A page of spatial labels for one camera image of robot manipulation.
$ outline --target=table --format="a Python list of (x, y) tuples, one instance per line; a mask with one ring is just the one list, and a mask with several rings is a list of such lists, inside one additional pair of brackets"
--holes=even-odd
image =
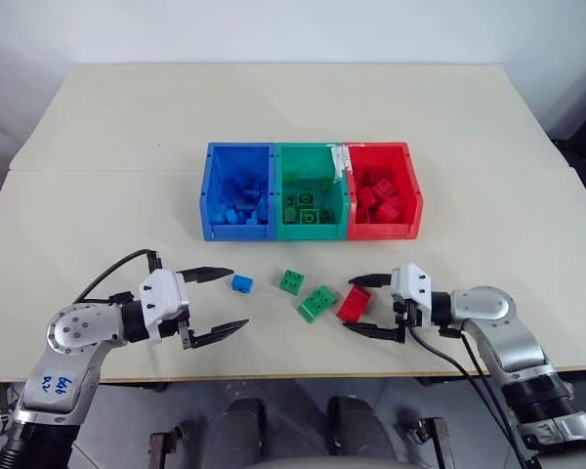
[[(295, 79), (282, 78), (285, 71)], [(343, 115), (346, 99), (356, 112)], [(212, 100), (216, 106), (207, 106)], [(282, 120), (274, 124), (276, 115)], [(203, 143), (341, 140), (348, 132), (353, 140), (409, 142), (425, 197), (418, 239), (202, 241)], [(586, 369), (586, 191), (497, 66), (77, 67), (0, 194), (0, 380), (24, 380), (43, 351), (49, 318), (108, 265), (143, 247), (158, 250), (169, 269), (218, 265), (255, 279), (249, 295), (232, 291), (228, 279), (189, 286), (196, 330), (250, 322), (195, 351), (183, 352), (178, 337), (113, 351), (103, 366), (107, 382), (451, 373), (413, 341), (354, 335), (336, 309), (311, 325), (295, 311), (320, 284), (342, 300), (350, 277), (410, 261), (433, 276), (435, 289), (493, 284), (510, 292), (553, 363)], [(307, 276), (300, 297), (276, 287), (287, 268)], [(128, 265), (96, 296), (134, 290), (145, 274), (145, 262)], [(388, 292), (373, 291), (369, 319), (392, 325)], [(422, 334), (466, 363), (459, 341)]]

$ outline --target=cable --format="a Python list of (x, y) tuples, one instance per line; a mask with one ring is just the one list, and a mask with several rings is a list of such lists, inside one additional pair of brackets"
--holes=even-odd
[(508, 432), (508, 440), (510, 442), (510, 446), (515, 451), (515, 454), (517, 455), (517, 459), (519, 460), (521, 467), (526, 468), (527, 466), (523, 460), (523, 456), (521, 455), (519, 445), (517, 444), (517, 439), (515, 438), (515, 434), (513, 433), (512, 428), (510, 427), (510, 423), (508, 422), (508, 418), (506, 418), (506, 414), (504, 413), (504, 410), (501, 407), (499, 400), (497, 399), (495, 394), (492, 392), (492, 388), (490, 387), (490, 384), (488, 384), (488, 381), (486, 380), (484, 373), (481, 371), (480, 364), (478, 363), (478, 360), (476, 359), (476, 355), (473, 353), (471, 345), (469, 345), (469, 341), (467, 340), (467, 337), (465, 337), (464, 335), (461, 335), (461, 338), (462, 338), (462, 343), (465, 346), (465, 349), (467, 349), (467, 353), (469, 354), (469, 358), (471, 359), (471, 362), (473, 363), (474, 367), (478, 371), (478, 376), (480, 377), (480, 380), (484, 383), (484, 387), (486, 388), (486, 391), (488, 392), (488, 395), (490, 396), (492, 403), (495, 405), (495, 408), (497, 409), (497, 412), (499, 413), (499, 417), (501, 418), (501, 421), (504, 422), (504, 427), (506, 427), (506, 432)]
[(92, 281), (89, 284), (89, 286), (87, 288), (85, 288), (82, 293), (80, 293), (80, 295), (78, 295), (78, 297), (74, 300), (74, 304), (84, 302), (87, 295), (89, 293), (91, 293), (91, 291), (96, 286), (98, 286), (105, 278), (110, 276), (113, 272), (115, 272), (117, 269), (119, 269), (121, 266), (123, 266), (127, 262), (132, 261), (133, 259), (135, 259), (139, 256), (143, 256), (143, 255), (147, 255), (147, 263), (150, 267), (150, 272), (151, 272), (153, 270), (152, 261), (154, 260), (154, 262), (155, 262), (155, 258), (157, 256), (156, 251), (152, 251), (151, 249), (140, 249), (138, 251), (135, 251), (132, 254), (128, 254), (126, 257), (120, 259), (115, 264), (113, 264), (108, 269), (106, 269), (104, 272), (102, 272), (99, 276), (97, 276), (96, 279), (94, 281)]
[(105, 300), (103, 300), (102, 298), (84, 298), (82, 301), (79, 301), (78, 303), (108, 303), (108, 298), (106, 298)]
[(444, 354), (440, 350), (435, 349), (430, 344), (428, 344), (425, 340), (423, 340), (421, 337), (419, 337), (419, 334), (417, 334), (414, 331), (413, 327), (408, 327), (408, 331), (410, 331), (410, 335), (412, 335), (412, 338), (414, 340), (416, 340), (421, 347), (426, 349), (428, 352), (436, 355), (437, 357), (441, 357), (443, 360), (453, 364), (458, 369), (458, 371), (460, 371), (460, 373), (465, 378), (467, 378), (467, 381), (469, 381), (469, 384), (471, 384), (471, 386), (473, 386), (473, 389), (476, 390), (476, 393), (478, 393), (478, 396), (480, 396), (481, 401), (484, 403), (484, 405), (488, 409), (488, 412), (490, 412), (490, 415), (495, 420), (495, 423), (499, 427), (499, 430), (501, 431), (501, 433), (503, 433), (504, 437), (506, 437), (506, 439), (508, 439), (508, 434), (506, 433), (506, 430), (504, 429), (501, 422), (497, 418), (497, 415), (495, 415), (495, 412), (493, 411), (492, 407), (488, 403), (488, 400), (486, 399), (484, 393), (481, 391), (480, 387), (476, 384), (473, 377), (467, 372), (467, 370), (465, 368), (463, 368), (462, 365), (459, 362), (457, 362), (455, 359), (453, 359), (449, 355)]

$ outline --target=lego brick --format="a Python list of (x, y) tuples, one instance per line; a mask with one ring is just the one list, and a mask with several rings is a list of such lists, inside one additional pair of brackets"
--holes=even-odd
[(261, 222), (267, 222), (267, 220), (270, 217), (270, 213), (273, 210), (274, 210), (274, 207), (272, 207), (272, 209), (270, 209), (269, 203), (265, 198), (261, 198), (258, 201), (258, 219)]
[(380, 223), (396, 223), (399, 220), (399, 210), (389, 203), (383, 203), (376, 211), (376, 217)]
[(256, 189), (246, 189), (245, 191), (243, 191), (243, 193), (245, 195), (252, 197), (252, 198), (258, 198), (261, 196), (261, 192)]
[(258, 225), (258, 215), (256, 210), (252, 211), (250, 217), (245, 220), (245, 225)]
[(359, 207), (356, 210), (356, 223), (369, 223), (370, 221), (369, 211), (366, 208)]
[(300, 287), (302, 286), (303, 281), (304, 276), (302, 274), (298, 274), (297, 272), (287, 269), (287, 271), (284, 273), (284, 276), (282, 276), (282, 280), (280, 281), (280, 289), (297, 295), (300, 291)]
[(297, 192), (297, 203), (301, 206), (312, 207), (314, 205), (314, 193)]
[(334, 214), (327, 208), (321, 209), (319, 212), (319, 222), (325, 225), (334, 223)]
[(303, 208), (300, 210), (300, 220), (306, 225), (319, 223), (319, 212), (313, 208)]
[(238, 217), (236, 216), (236, 212), (234, 210), (226, 210), (226, 221), (231, 225), (236, 225), (238, 223)]
[(358, 198), (358, 203), (363, 208), (373, 208), (378, 204), (375, 194), (369, 187), (357, 191), (356, 196)]
[(376, 185), (383, 180), (391, 181), (392, 178), (393, 174), (391, 173), (391, 171), (387, 170), (374, 171), (373, 173), (371, 173), (371, 181), (373, 182), (373, 185)]
[(395, 185), (383, 179), (373, 186), (373, 193), (380, 200), (386, 201), (391, 195), (395, 195), (397, 190), (395, 189)]
[(386, 202), (392, 207), (399, 209), (399, 197), (397, 197), (396, 195), (387, 198)]
[(240, 189), (245, 189), (252, 184), (250, 179), (244, 174), (235, 174), (231, 178), (232, 183)]
[(211, 213), (208, 219), (211, 225), (223, 225), (226, 222), (226, 215), (224, 213)]
[(284, 209), (284, 223), (295, 223), (297, 221), (297, 210), (295, 207), (286, 207)]
[(364, 313), (371, 295), (359, 286), (353, 286), (347, 298), (341, 305), (337, 318), (344, 322), (358, 322)]
[(296, 186), (297, 185), (297, 174), (287, 171), (282, 173), (282, 184), (284, 186)]
[(334, 183), (332, 181), (330, 181), (328, 178), (321, 178), (319, 186), (321, 187), (322, 191), (328, 192), (332, 188), (333, 184)]
[(226, 213), (226, 210), (228, 210), (228, 206), (224, 203), (214, 203), (211, 213), (219, 213), (224, 215)]
[(302, 302), (297, 311), (307, 322), (313, 322), (317, 316), (335, 302), (336, 296), (322, 285)]
[(241, 293), (249, 293), (254, 286), (254, 280), (249, 277), (234, 276), (232, 278), (232, 289)]
[(373, 186), (373, 175), (369, 171), (360, 169), (353, 174), (355, 188), (364, 188), (365, 186)]

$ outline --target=metal bracket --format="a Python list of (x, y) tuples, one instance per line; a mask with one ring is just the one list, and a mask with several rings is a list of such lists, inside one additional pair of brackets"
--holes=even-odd
[(420, 418), (408, 432), (407, 437), (415, 445), (423, 445), (432, 439), (439, 469), (456, 469), (449, 444), (449, 430), (444, 418)]
[(176, 452), (178, 441), (187, 442), (188, 424), (181, 422), (167, 433), (152, 433), (149, 436), (147, 469), (164, 469), (167, 454)]

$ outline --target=red lego brick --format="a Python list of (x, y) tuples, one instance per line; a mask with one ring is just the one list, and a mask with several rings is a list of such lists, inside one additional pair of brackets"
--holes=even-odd
[(396, 195), (393, 195), (392, 197), (389, 197), (386, 199), (386, 202), (391, 205), (392, 207), (396, 208), (397, 210), (399, 210), (399, 197), (397, 197)]
[(356, 189), (373, 186), (373, 175), (369, 171), (358, 171), (355, 174)]
[(359, 208), (356, 211), (356, 223), (370, 223), (369, 211), (366, 208)]
[(380, 205), (375, 214), (380, 223), (397, 223), (401, 215), (399, 210), (391, 206), (388, 202)]
[(397, 192), (398, 191), (395, 189), (395, 186), (386, 179), (379, 181), (373, 187), (373, 193), (375, 193), (375, 195), (383, 202), (386, 201), (391, 195), (395, 195)]
[(384, 179), (387, 179), (389, 181), (393, 179), (393, 174), (391, 173), (391, 171), (376, 171), (375, 173), (373, 173), (371, 177), (373, 184), (378, 184), (380, 181)]
[(358, 322), (364, 309), (369, 302), (371, 295), (359, 286), (353, 286), (345, 299), (341, 309), (337, 313), (337, 318), (344, 322)]
[(373, 208), (378, 204), (371, 188), (362, 188), (357, 192), (356, 197), (363, 208)]

